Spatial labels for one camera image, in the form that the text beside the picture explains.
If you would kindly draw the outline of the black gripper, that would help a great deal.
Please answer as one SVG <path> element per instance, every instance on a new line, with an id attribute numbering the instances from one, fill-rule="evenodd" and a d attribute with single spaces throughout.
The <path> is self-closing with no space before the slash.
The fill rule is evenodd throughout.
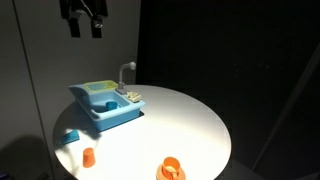
<path id="1" fill-rule="evenodd" d="M 108 16 L 106 0 L 59 0 L 61 15 L 67 19 L 71 36 L 79 38 L 80 29 L 78 20 L 82 14 L 87 14 L 90 19 L 102 19 Z M 91 21 L 91 32 L 93 38 L 101 38 L 103 27 L 101 20 Z"/>

